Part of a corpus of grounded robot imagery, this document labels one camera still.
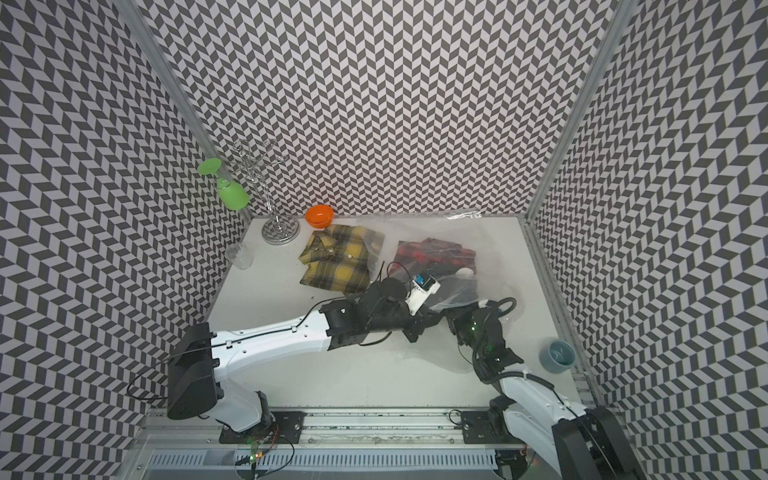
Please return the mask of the green plastic wine glass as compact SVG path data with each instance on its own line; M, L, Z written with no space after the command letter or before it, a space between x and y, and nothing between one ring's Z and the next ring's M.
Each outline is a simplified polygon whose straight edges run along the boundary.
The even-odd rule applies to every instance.
M208 158L198 165L197 171L201 176L211 176L215 180L216 193L227 209L241 211L248 206L250 196L239 183L225 178L221 174L222 168L221 159Z

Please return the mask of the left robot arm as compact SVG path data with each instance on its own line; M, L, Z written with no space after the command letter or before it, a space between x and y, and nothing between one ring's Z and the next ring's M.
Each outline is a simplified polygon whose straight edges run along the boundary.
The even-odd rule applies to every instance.
M272 419L265 394L235 382L237 371L295 355L362 346L373 333L401 332L414 343L439 321L425 304L440 288L426 274L409 284L385 278L362 293L320 302L303 317L272 326L214 332L208 323L194 325L167 360L167 416L187 420L205 415L235 433L266 428Z

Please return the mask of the orange bowl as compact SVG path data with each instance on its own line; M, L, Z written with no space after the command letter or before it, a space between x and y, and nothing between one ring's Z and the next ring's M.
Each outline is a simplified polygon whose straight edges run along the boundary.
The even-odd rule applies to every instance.
M331 225L334 210L329 205L315 205L305 212L304 218L310 227L322 230Z

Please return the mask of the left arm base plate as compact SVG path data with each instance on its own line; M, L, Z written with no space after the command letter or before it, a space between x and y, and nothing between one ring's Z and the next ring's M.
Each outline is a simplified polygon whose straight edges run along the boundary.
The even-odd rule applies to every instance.
M272 412L265 423L259 424L245 432L234 432L228 426L223 426L220 444L252 444L266 442L276 444L298 444L304 429L306 413L301 410L285 410Z

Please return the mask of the chrome glass holder stand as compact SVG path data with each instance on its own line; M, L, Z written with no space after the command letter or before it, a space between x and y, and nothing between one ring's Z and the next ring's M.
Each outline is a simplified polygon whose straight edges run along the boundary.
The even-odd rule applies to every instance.
M278 209L269 189L267 168L282 162L276 145L273 139L258 145L237 141L234 158L235 170L246 185L258 194L266 209L268 219L261 229L263 240L272 246L283 246L298 236L300 225L296 218L286 216Z

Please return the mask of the clear plastic vacuum bag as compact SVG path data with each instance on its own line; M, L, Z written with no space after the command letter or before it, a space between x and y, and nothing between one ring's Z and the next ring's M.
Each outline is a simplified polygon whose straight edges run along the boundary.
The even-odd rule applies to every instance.
M376 215L360 221L384 234L379 263L387 274L407 282L430 276L439 290L425 301L426 313L439 322L409 342L395 333L384 345L404 362L425 362L452 373L471 370L471 349L451 330L450 314L472 306L499 304L503 332L525 309L505 236L492 231L494 218L476 210L433 215Z

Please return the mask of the teal mug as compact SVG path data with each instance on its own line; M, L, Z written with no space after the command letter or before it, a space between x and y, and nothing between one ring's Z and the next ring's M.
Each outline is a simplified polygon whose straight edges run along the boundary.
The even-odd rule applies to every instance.
M547 342L539 351L539 361L543 369L552 374L561 374L570 370L576 360L574 347L559 339Z

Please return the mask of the yellow plaid shirt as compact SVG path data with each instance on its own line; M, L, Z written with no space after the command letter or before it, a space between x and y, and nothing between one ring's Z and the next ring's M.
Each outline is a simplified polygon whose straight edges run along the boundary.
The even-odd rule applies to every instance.
M383 233L362 226L331 224L314 231L299 255L306 266L300 283L345 295L365 291L384 240Z

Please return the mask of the red black plaid shirt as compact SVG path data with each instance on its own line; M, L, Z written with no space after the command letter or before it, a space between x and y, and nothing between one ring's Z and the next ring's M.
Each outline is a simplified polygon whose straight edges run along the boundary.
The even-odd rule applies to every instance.
M455 275L459 271L477 272L476 252L460 243L427 238L421 242L400 241L394 262L410 274L427 274L435 278Z

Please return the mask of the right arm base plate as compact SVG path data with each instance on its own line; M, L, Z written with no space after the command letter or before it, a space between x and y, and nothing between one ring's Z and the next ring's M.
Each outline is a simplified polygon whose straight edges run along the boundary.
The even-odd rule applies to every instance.
M540 439L542 426L521 410L464 410L459 426L465 444L527 444Z

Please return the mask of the aluminium front rail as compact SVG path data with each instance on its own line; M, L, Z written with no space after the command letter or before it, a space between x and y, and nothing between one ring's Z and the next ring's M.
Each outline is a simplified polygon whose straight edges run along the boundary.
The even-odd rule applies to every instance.
M465 444L459 426L460 413L478 408L279 408L273 407L261 422L265 423L272 412L301 410L306 413L304 429L298 444L304 448L469 448L487 446L510 448L520 444ZM137 455L151 448L235 448L250 444L220 444L223 426L210 413L186 420L172 420L165 410L152 409L143 419L140 433L128 447Z

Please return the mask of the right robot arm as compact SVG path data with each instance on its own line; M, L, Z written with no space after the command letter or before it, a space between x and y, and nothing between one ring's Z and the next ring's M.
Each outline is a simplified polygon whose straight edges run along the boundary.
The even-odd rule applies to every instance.
M563 479L643 479L613 412L571 401L533 374L506 344L505 313L492 301L443 312L457 343L471 349L478 379L499 393L489 409L494 435L523 441Z

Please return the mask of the clear glass cup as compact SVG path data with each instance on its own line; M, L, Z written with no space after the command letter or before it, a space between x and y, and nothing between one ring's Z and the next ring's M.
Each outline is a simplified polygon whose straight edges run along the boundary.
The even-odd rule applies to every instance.
M226 248L225 258L235 268L246 270L253 264L254 254L247 243L237 243Z

